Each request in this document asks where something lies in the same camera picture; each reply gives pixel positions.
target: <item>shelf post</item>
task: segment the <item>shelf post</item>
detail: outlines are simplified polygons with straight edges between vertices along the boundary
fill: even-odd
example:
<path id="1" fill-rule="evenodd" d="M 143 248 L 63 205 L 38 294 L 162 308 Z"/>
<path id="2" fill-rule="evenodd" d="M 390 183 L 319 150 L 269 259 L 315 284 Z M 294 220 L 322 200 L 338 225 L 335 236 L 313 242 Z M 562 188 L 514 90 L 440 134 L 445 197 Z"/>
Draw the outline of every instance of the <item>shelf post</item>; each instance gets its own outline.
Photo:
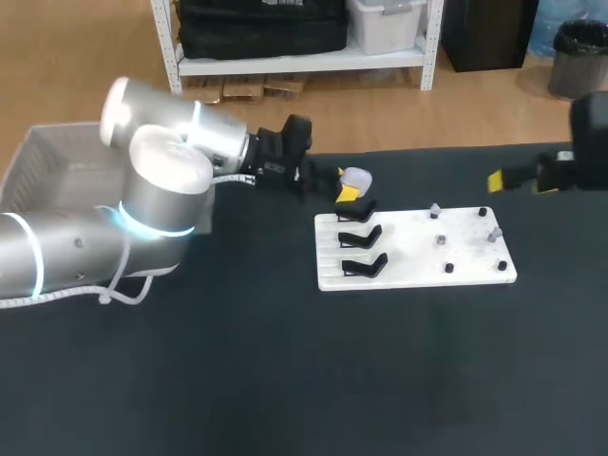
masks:
<path id="1" fill-rule="evenodd" d="M 173 93 L 181 95 L 180 69 L 171 34 L 171 0 L 151 0 L 151 3 L 169 85 Z"/>
<path id="2" fill-rule="evenodd" d="M 444 0 L 429 0 L 427 39 L 425 40 L 425 62 L 422 68 L 421 90 L 433 88 L 435 63 L 437 61 L 437 48 L 441 35 L 441 20 L 444 14 Z"/>

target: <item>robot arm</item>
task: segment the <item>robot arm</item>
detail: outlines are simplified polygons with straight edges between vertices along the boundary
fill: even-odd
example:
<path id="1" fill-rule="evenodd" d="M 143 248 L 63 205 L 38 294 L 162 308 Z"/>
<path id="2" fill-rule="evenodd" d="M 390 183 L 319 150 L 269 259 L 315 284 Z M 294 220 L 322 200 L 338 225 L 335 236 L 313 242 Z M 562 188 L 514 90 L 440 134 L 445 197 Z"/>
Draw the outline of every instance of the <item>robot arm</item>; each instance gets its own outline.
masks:
<path id="1" fill-rule="evenodd" d="M 572 103 L 572 150 L 551 150 L 534 161 L 503 168 L 488 178 L 495 193 L 533 181 L 539 193 L 608 190 L 608 92 L 596 92 Z"/>
<path id="2" fill-rule="evenodd" d="M 354 200 L 371 185 L 363 170 L 319 168 L 306 154 L 310 121 L 291 116 L 280 132 L 247 125 L 146 85 L 119 79 L 100 123 L 106 145 L 121 150 L 126 173 L 118 207 L 79 212 L 5 214 L 0 308 L 97 294 L 141 302 L 154 276 L 174 271 L 214 182 L 238 179 L 258 188 Z M 128 297 L 115 288 L 124 276 L 146 277 Z M 97 284 L 109 282 L 107 287 Z"/>

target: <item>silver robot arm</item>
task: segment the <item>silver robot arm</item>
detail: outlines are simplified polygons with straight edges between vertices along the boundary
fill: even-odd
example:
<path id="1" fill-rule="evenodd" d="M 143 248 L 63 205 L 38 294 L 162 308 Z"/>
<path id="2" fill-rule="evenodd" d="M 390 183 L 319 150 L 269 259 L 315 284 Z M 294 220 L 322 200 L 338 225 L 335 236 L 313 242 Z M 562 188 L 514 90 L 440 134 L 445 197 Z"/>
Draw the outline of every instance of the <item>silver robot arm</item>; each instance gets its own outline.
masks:
<path id="1" fill-rule="evenodd" d="M 290 116 L 280 132 L 260 128 L 254 135 L 245 123 L 199 102 L 126 78 L 108 93 L 100 136 L 128 157 L 121 202 L 0 216 L 0 264 L 11 265 L 0 275 L 0 309 L 84 294 L 138 304 L 154 276 L 180 264 L 213 183 L 237 180 L 332 201 L 354 187 L 362 196 L 371 184 L 367 172 L 306 160 L 312 144 L 306 119 Z M 146 277 L 139 296 L 116 292 L 124 276 Z M 103 282 L 109 285 L 97 285 Z"/>
<path id="2" fill-rule="evenodd" d="M 212 184 L 213 166 L 172 130 L 144 125 L 128 147 L 118 207 L 0 217 L 0 308 L 71 295 L 143 300 L 152 277 L 178 267 Z M 140 296 L 115 291 L 123 276 L 147 277 Z M 110 281 L 108 287 L 95 284 Z"/>

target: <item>black cabinet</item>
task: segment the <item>black cabinet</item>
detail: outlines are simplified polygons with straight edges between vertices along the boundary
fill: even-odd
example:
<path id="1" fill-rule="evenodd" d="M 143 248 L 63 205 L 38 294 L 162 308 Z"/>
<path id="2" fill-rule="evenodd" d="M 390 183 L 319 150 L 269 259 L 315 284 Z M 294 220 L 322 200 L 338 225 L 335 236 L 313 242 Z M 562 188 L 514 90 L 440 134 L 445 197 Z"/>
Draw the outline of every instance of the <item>black cabinet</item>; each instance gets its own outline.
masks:
<path id="1" fill-rule="evenodd" d="M 539 0 L 446 0 L 442 44 L 456 71 L 519 68 Z"/>

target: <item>white board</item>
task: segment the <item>white board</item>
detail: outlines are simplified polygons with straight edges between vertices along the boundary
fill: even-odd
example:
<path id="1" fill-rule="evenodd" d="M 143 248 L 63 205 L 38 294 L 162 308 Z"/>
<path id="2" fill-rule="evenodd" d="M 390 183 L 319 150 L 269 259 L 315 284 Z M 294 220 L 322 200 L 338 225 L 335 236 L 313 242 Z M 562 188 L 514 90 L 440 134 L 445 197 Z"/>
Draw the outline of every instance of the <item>white board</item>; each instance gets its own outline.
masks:
<path id="1" fill-rule="evenodd" d="M 377 212 L 367 223 L 318 215 L 314 230 L 319 288 L 337 292 L 513 283 L 517 271 L 504 237 L 487 240 L 500 226 L 494 211 L 486 208 L 487 214 L 480 217 L 479 209 L 443 209 L 437 219 L 430 218 L 429 210 Z M 366 237 L 378 224 L 383 234 L 371 249 L 340 248 L 339 232 Z M 445 236 L 446 244 L 438 244 L 438 236 Z M 383 253 L 389 264 L 376 278 L 345 276 L 342 271 L 343 260 L 372 264 Z M 507 263 L 504 271 L 498 267 L 501 261 Z M 454 265 L 452 274 L 446 272 L 447 263 Z"/>

